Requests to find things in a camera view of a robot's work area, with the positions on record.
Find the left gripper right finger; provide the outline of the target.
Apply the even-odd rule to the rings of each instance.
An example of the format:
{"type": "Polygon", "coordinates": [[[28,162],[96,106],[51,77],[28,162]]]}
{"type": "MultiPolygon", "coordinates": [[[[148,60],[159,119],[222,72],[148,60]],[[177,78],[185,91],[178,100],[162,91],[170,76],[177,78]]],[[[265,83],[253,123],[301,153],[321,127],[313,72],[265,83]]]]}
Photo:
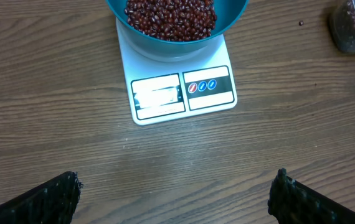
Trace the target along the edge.
{"type": "Polygon", "coordinates": [[[267,202],[279,224],[355,224],[355,212],[278,171],[267,202]]]}

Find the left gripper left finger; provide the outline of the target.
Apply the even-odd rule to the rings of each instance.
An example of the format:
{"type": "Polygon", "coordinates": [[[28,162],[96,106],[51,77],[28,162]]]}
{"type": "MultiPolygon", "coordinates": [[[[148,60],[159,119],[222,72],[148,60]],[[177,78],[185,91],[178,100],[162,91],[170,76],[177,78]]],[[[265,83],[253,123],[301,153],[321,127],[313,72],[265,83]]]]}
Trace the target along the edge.
{"type": "Polygon", "coordinates": [[[0,205],[0,224],[70,224],[77,208],[83,184],[72,171],[0,205]]]}

